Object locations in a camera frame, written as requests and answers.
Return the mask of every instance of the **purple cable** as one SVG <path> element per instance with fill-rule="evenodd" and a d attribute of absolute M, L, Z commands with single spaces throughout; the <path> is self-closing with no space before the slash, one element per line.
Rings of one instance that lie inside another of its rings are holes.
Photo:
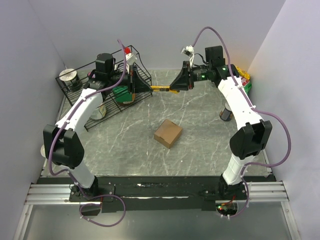
<path fill-rule="evenodd" d="M 125 53 L 125 46 L 122 44 L 122 42 L 121 42 L 120 39 L 118 39 L 117 41 L 118 41 L 118 43 L 119 43 L 119 45 L 120 45 L 120 48 L 121 48 L 121 50 L 122 50 L 122 52 L 123 52 L 123 65 L 126 66 L 126 65 L 127 65 L 127 59 L 126 59 L 126 53 Z M 87 96 L 84 97 L 85 100 L 87 100 L 88 98 L 90 98 L 91 96 L 93 96 L 93 95 L 95 95 L 95 94 L 99 94 L 99 93 L 102 93 L 102 92 L 105 92 L 105 91 L 109 91 L 109 90 L 115 88 L 116 86 L 118 86 L 118 85 L 122 82 L 122 80 L 124 79 L 125 75 L 126 75 L 126 68 L 123 69 L 123 72 L 122 72 L 122 75 L 121 75 L 120 79 L 119 79 L 114 85 L 109 86 L 109 87 L 106 87 L 106 88 L 104 88 L 104 89 L 101 89 L 101 90 L 98 90 L 98 91 L 95 91 L 95 92 L 93 92 L 93 93 L 88 94 Z M 58 130 L 58 132 L 57 132 L 56 135 L 54 136 L 53 141 L 52 141 L 52 144 L 51 144 L 51 146 L 50 146 L 50 151 L 49 151 L 49 156 L 48 156 L 48 165 L 49 165 L 49 172 L 50 172 L 50 174 L 53 175 L 53 176 L 57 176 L 57 175 L 59 175 L 59 174 L 61 174 L 61 173 L 63 173 L 63 172 L 68 172 L 68 175 L 70 176 L 70 178 L 73 180 L 74 183 L 77 183 L 78 181 L 77 181 L 77 179 L 75 178 L 75 176 L 73 176 L 73 174 L 72 174 L 70 171 L 68 171 L 67 169 L 62 169 L 62 170 L 60 170 L 60 171 L 58 171 L 58 172 L 54 172 L 54 171 L 53 171 L 53 169 L 52 169 L 52 157 L 53 157 L 55 145 L 56 145 L 56 143 L 57 143 L 57 141 L 58 141 L 58 138 L 59 138 L 61 132 L 62 132 L 62 131 L 65 129 L 65 127 L 68 125 L 67 121 L 69 121 L 69 120 L 73 117 L 73 115 L 76 113 L 76 111 L 77 111 L 78 108 L 81 106 L 81 104 L 85 102 L 85 100 L 81 99 L 81 100 L 74 106 L 73 110 L 71 111 L 71 113 L 70 113 L 69 116 L 67 117 L 66 121 L 63 123 L 63 125 L 61 126 L 61 128 Z M 85 198 L 90 199 L 90 197 L 89 197 L 88 195 L 86 195 L 86 193 L 84 192 L 84 190 L 82 189 L 82 187 L 81 187 L 80 185 L 78 185 L 78 187 L 79 187 L 79 190 L 81 191 L 82 195 L 83 195 Z M 93 220 L 91 220 L 91 219 L 83 216 L 82 213 L 81 213 L 82 208 L 83 208 L 84 206 L 96 205 L 96 204 L 94 204 L 94 203 L 88 203 L 88 204 L 85 204 L 85 205 L 81 206 L 80 209 L 79 209 L 79 213 L 80 213 L 80 215 L 81 215 L 82 218 L 88 220 L 89 222 L 91 222 L 91 223 L 93 223 L 93 224 L 96 224 L 96 225 L 101 226 L 101 227 L 113 227 L 113 226 L 119 224 L 119 223 L 122 221 L 122 219 L 124 219 L 124 217 L 125 217 L 125 215 L 126 215 L 126 205 L 125 205 L 124 201 L 123 201 L 119 196 L 116 196 L 116 195 L 113 195 L 113 194 L 98 195 L 98 196 L 95 196 L 93 199 L 103 198 L 103 197 L 114 197 L 114 198 L 117 198 L 117 199 L 119 199 L 119 200 L 121 201 L 121 203 L 122 203 L 122 205 L 123 205 L 123 214 L 122 214 L 122 217 L 120 218 L 119 221 L 117 221 L 116 223 L 111 224 L 111 225 L 104 225 L 104 224 L 95 222 L 95 221 L 93 221 Z"/>
<path fill-rule="evenodd" d="M 196 43 L 197 43 L 200 35 L 201 35 L 202 32 L 203 32 L 204 30 L 206 30 L 206 29 L 212 30 L 212 31 L 217 35 L 217 37 L 220 39 L 220 41 L 221 41 L 221 43 L 222 43 L 222 45 L 223 45 L 225 54 L 226 54 L 226 56 L 227 56 L 227 65 L 228 65 L 228 68 L 229 68 L 230 76 L 231 76 L 231 78 L 233 79 L 234 84 L 235 84 L 236 86 L 238 86 L 239 84 L 238 84 L 238 82 L 237 82 L 237 80 L 236 80 L 236 78 L 235 78 L 235 76 L 234 76 L 234 74 L 233 74 L 233 72 L 232 72 L 232 70 L 231 70 L 230 55 L 229 55 L 229 52 L 228 52 L 228 50 L 227 50 L 226 44 L 225 44 L 224 40 L 222 39 L 222 37 L 220 36 L 220 34 L 219 34 L 215 29 L 213 29 L 213 28 L 210 27 L 210 26 L 204 27 L 204 28 L 199 32 L 199 34 L 196 36 L 195 41 L 194 41 L 194 43 L 192 44 L 192 47 L 195 47 L 195 45 L 196 45 Z M 250 198 L 250 197 L 249 197 L 249 187 L 248 187 L 247 182 L 246 182 L 245 179 L 244 179 L 244 172 L 245 172 L 247 166 L 249 166 L 249 165 L 258 165 L 258 166 L 263 166 L 263 167 L 267 167 L 267 168 L 277 167 L 277 166 L 283 164 L 283 163 L 288 159 L 288 157 L 289 157 L 289 155 L 290 155 L 290 152 L 291 152 L 291 145 L 292 145 L 292 144 L 291 144 L 290 133 L 289 133 L 289 130 L 288 130 L 286 124 L 284 123 L 284 121 L 283 121 L 280 117 L 278 117 L 277 115 L 275 115 L 274 113 L 267 112 L 267 111 L 260 111 L 260 110 L 255 109 L 255 107 L 254 107 L 253 104 L 251 103 L 251 101 L 250 101 L 248 95 L 246 94 L 246 92 L 245 92 L 242 88 L 239 88 L 239 90 L 240 90 L 240 92 L 242 93 L 242 95 L 243 95 L 244 99 L 246 100 L 246 102 L 248 103 L 249 107 L 250 107 L 253 111 L 255 111 L 256 113 L 260 113 L 260 114 L 264 114 L 264 115 L 271 116 L 271 117 L 273 117 L 273 118 L 275 118 L 275 119 L 277 119 L 277 120 L 279 121 L 279 123 L 282 125 L 282 127 L 283 127 L 283 129 L 284 129 L 284 131 L 285 131 L 285 134 L 286 134 L 286 138 L 287 138 L 287 142 L 288 142 L 288 149 L 287 149 L 287 151 L 286 151 L 286 154 L 285 154 L 284 158 L 283 158 L 281 161 L 279 161 L 278 163 L 274 163 L 274 164 L 264 164 L 264 163 L 259 163 L 259 162 L 248 162 L 248 163 L 246 163 L 246 164 L 242 167 L 241 172 L 240 172 L 240 175 L 241 175 L 241 180 L 242 180 L 242 182 L 243 182 L 243 184 L 244 184 L 244 186 L 245 186 L 245 189 L 246 189 L 246 201 L 245 201 L 244 207 L 243 207 L 240 211 L 238 211 L 235 215 L 229 216 L 230 218 L 234 218 L 234 217 L 240 215 L 240 214 L 245 210 L 245 208 L 247 207 L 248 202 L 249 202 L 249 198 Z"/>

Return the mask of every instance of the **purple hose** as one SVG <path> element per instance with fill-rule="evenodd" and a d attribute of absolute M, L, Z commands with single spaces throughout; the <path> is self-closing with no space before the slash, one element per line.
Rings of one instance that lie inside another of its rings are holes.
<path fill-rule="evenodd" d="M 230 55 L 229 55 L 229 52 L 228 52 L 228 50 L 227 50 L 226 44 L 225 44 L 225 42 L 223 41 L 223 39 L 222 39 L 222 37 L 220 36 L 220 34 L 219 34 L 215 29 L 213 29 L 213 28 L 210 27 L 210 26 L 204 27 L 204 28 L 199 32 L 199 34 L 196 36 L 195 41 L 194 41 L 194 43 L 192 44 L 192 47 L 195 47 L 195 45 L 196 45 L 196 43 L 197 43 L 200 35 L 201 35 L 202 32 L 203 32 L 204 30 L 206 30 L 206 29 L 212 30 L 212 31 L 217 35 L 217 37 L 220 39 L 220 41 L 221 41 L 221 43 L 222 43 L 222 45 L 223 45 L 224 51 L 225 51 L 225 53 L 226 53 L 226 56 L 227 56 L 227 60 L 228 60 L 228 61 L 227 61 L 227 65 L 228 65 L 228 68 L 229 68 L 230 76 L 231 76 L 231 78 L 233 79 L 234 84 L 235 84 L 236 86 L 238 86 L 239 84 L 238 84 L 238 82 L 237 82 L 237 80 L 236 80 L 236 78 L 235 78 L 235 76 L 234 76 L 234 74 L 233 74 L 233 72 L 232 72 L 232 70 L 231 70 Z M 256 113 L 260 113 L 260 114 L 264 114 L 264 115 L 269 115 L 269 116 L 271 116 L 271 117 L 273 117 L 273 118 L 275 118 L 275 119 L 277 119 L 277 120 L 279 121 L 279 123 L 282 125 L 282 127 L 283 127 L 283 129 L 284 129 L 284 131 L 285 131 L 285 134 L 286 134 L 286 138 L 287 138 L 287 142 L 288 142 L 288 149 L 287 149 L 287 151 L 286 151 L 286 154 L 285 154 L 284 158 L 283 158 L 281 161 L 277 162 L 277 163 L 274 163 L 274 164 L 264 164 L 264 163 L 259 163 L 259 162 L 248 162 L 248 163 L 246 163 L 246 164 L 243 166 L 243 168 L 241 169 L 240 175 L 241 175 L 241 179 L 242 179 L 243 184 L 244 184 L 245 189 L 246 189 L 246 201 L 245 201 L 244 207 L 243 207 L 240 211 L 238 211 L 235 215 L 229 216 L 230 218 L 234 218 L 234 217 L 240 215 L 240 214 L 246 209 L 246 207 L 247 207 L 247 205 L 248 205 L 248 202 L 249 202 L 249 198 L 250 198 L 250 197 L 249 197 L 249 187 L 248 187 L 247 182 L 246 182 L 245 179 L 244 179 L 244 172 L 245 172 L 247 166 L 249 166 L 249 165 L 258 165 L 258 166 L 263 166 L 263 167 L 267 167 L 267 168 L 277 167 L 277 166 L 283 164 L 283 163 L 288 159 L 288 157 L 289 157 L 289 155 L 290 155 L 290 152 L 291 152 L 291 145 L 292 145 L 292 144 L 291 144 L 290 133 L 289 133 L 289 130 L 288 130 L 286 124 L 284 123 L 284 121 L 283 121 L 280 117 L 278 117 L 277 115 L 275 115 L 275 114 L 273 114 L 273 113 L 271 113 L 271 112 L 260 111 L 260 110 L 255 109 L 254 106 L 253 106 L 253 104 L 251 103 L 248 95 L 246 94 L 246 92 L 245 92 L 242 88 L 239 88 L 239 90 L 240 90 L 240 92 L 242 93 L 242 95 L 243 95 L 244 99 L 246 100 L 246 102 L 248 103 L 249 107 L 250 107 L 253 111 L 255 111 Z"/>
<path fill-rule="evenodd" d="M 117 40 L 119 45 L 120 45 L 120 48 L 123 52 L 123 65 L 126 66 L 127 65 L 127 59 L 126 59 L 126 53 L 125 53 L 125 46 L 122 44 L 121 40 L 118 39 Z M 115 88 L 116 86 L 118 86 L 122 80 L 124 79 L 126 75 L 126 68 L 123 69 L 123 72 L 122 72 L 122 75 L 120 77 L 120 79 L 112 86 L 109 86 L 109 87 L 106 87 L 104 89 L 101 89 L 101 90 L 98 90 L 98 91 L 95 91 L 93 93 L 90 93 L 88 94 L 87 96 L 85 96 L 84 98 L 87 100 L 88 98 L 90 98 L 91 96 L 95 95 L 95 94 L 99 94 L 99 93 L 102 93 L 102 92 L 105 92 L 105 91 L 108 91 L 108 90 L 111 90 L 113 88 Z M 50 146 L 50 151 L 49 151 L 49 157 L 48 157 L 48 167 L 49 167 L 49 172 L 51 175 L 53 176 L 57 176 L 63 172 L 68 172 L 68 175 L 70 176 L 70 178 L 73 180 L 74 183 L 77 183 L 77 179 L 75 178 L 75 176 L 73 176 L 73 174 L 67 170 L 67 169 L 62 169 L 58 172 L 54 172 L 53 169 L 52 169 L 52 157 L 53 157 L 53 153 L 54 153 L 54 149 L 55 149 L 55 145 L 58 141 L 58 138 L 61 134 L 61 132 L 65 129 L 65 127 L 68 125 L 67 121 L 69 121 L 73 115 L 75 114 L 75 112 L 78 110 L 78 108 L 81 106 L 82 103 L 84 103 L 85 101 L 83 99 L 81 99 L 73 108 L 73 110 L 71 111 L 71 113 L 69 114 L 68 118 L 66 119 L 66 121 L 63 123 L 63 125 L 61 126 L 61 128 L 58 130 L 58 132 L 56 133 L 56 135 L 54 136 L 53 138 L 53 141 L 52 141 L 52 144 Z M 86 193 L 84 192 L 84 190 L 82 189 L 82 187 L 80 185 L 78 185 L 79 187 L 79 190 L 81 191 L 82 195 L 86 198 L 86 199 L 90 199 L 90 197 L 88 195 L 86 195 Z M 114 224 L 111 224 L 111 225 L 104 225 L 104 224 L 100 224 L 98 222 L 95 222 L 91 219 L 88 219 L 87 217 L 83 216 L 82 213 L 81 213 L 81 210 L 84 206 L 92 206 L 92 205 L 95 205 L 94 203 L 88 203 L 88 204 L 85 204 L 83 206 L 80 207 L 80 215 L 82 215 L 82 217 L 86 220 L 88 220 L 89 222 L 93 223 L 93 224 L 96 224 L 98 226 L 101 226 L 101 227 L 113 227 L 115 225 L 117 225 L 118 223 L 120 223 L 122 221 L 122 219 L 124 219 L 125 215 L 126 215 L 126 205 L 124 203 L 124 201 L 119 197 L 119 196 L 116 196 L 116 195 L 112 195 L 112 194 L 105 194 L 105 195 L 99 195 L 99 196 L 95 196 L 94 199 L 96 198 L 103 198 L 103 197 L 114 197 L 114 198 L 117 198 L 121 201 L 122 205 L 123 205 L 123 215 L 122 217 L 120 218 L 119 221 L 117 221 L 116 223 Z"/>

